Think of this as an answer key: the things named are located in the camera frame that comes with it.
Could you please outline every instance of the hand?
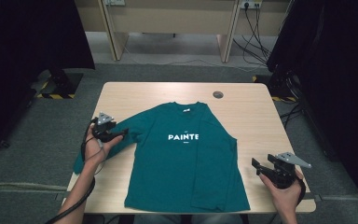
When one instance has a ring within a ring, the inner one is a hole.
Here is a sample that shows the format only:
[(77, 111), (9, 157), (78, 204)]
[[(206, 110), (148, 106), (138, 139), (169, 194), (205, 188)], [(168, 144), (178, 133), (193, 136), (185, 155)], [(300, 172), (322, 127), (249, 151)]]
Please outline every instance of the hand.
[[(298, 170), (296, 170), (296, 175), (300, 179), (304, 178)], [(298, 180), (296, 180), (288, 189), (278, 189), (265, 175), (260, 174), (260, 179), (271, 192), (272, 202), (280, 214), (282, 221), (286, 224), (297, 223), (296, 207), (298, 197), (301, 193), (301, 187)]]
[(92, 127), (89, 127), (86, 137), (86, 150), (85, 150), (85, 163), (91, 163), (93, 165), (98, 165), (104, 160), (109, 153), (110, 149), (117, 145), (122, 139), (123, 136), (117, 136), (109, 142), (103, 143), (103, 148), (100, 148), (98, 140), (92, 135)]

